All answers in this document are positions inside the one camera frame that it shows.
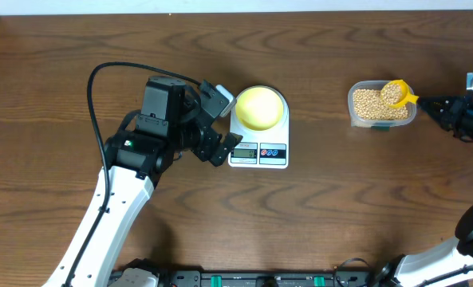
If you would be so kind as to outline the yellow bowl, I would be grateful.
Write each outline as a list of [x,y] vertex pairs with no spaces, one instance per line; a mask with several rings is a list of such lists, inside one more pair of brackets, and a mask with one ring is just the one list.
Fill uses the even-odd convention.
[[235,115],[246,128],[265,131],[275,127],[282,119],[284,104],[274,89],[254,86],[238,96]]

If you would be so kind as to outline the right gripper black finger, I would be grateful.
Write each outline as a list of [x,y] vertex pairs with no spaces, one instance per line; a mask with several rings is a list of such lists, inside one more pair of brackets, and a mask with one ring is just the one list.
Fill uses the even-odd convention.
[[417,104],[425,112],[439,112],[440,110],[450,108],[456,99],[456,96],[420,97],[417,100]]
[[423,110],[434,120],[444,131],[454,129],[453,115],[442,108],[423,108]]

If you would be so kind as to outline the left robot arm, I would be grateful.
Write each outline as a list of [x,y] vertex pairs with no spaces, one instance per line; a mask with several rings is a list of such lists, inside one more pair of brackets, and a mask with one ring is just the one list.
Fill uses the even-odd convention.
[[142,108],[125,116],[104,144],[104,166],[93,198],[48,286],[106,286],[128,232],[175,154],[192,151],[217,167],[242,140],[217,133],[213,122],[234,107],[222,85],[193,88],[150,77]]

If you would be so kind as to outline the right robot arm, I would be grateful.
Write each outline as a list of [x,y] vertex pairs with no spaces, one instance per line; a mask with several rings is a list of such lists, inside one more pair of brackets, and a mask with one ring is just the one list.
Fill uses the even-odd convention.
[[[417,104],[443,130],[473,144],[473,97],[420,98]],[[369,282],[371,286],[449,286],[473,279],[473,205],[455,236],[420,254],[400,255]]]

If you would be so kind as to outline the yellow measuring scoop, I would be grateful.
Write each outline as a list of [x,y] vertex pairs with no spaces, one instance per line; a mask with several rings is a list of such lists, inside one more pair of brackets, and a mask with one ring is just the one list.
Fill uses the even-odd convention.
[[380,91],[381,101],[390,108],[403,108],[406,104],[416,104],[419,97],[414,95],[403,80],[388,82]]

